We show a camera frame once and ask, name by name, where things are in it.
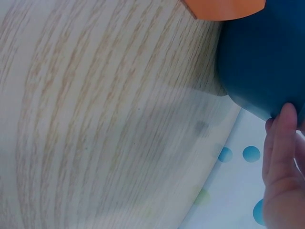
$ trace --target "orange object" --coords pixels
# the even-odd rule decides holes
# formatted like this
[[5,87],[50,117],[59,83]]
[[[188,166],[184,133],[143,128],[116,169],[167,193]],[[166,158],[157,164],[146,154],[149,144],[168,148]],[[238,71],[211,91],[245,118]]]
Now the orange object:
[[184,0],[198,18],[208,21],[227,21],[247,17],[261,11],[266,0]]

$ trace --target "polka dot fabric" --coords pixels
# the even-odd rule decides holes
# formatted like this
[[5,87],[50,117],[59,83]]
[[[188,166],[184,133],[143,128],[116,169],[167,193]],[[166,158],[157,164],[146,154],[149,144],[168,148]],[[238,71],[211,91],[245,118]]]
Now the polka dot fabric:
[[265,229],[264,122],[242,110],[180,229]]

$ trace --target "blue plastic cup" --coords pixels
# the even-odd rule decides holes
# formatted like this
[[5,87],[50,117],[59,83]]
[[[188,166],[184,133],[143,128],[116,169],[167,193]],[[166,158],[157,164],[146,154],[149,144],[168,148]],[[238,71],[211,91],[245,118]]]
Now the blue plastic cup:
[[217,70],[235,103],[275,118],[292,103],[305,119],[305,1],[267,0],[252,16],[224,22]]

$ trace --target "wood grain surface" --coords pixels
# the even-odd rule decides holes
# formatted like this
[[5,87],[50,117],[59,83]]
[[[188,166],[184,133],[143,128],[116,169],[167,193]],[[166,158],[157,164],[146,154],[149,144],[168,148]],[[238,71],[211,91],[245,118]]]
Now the wood grain surface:
[[174,229],[239,108],[178,0],[0,1],[0,228]]

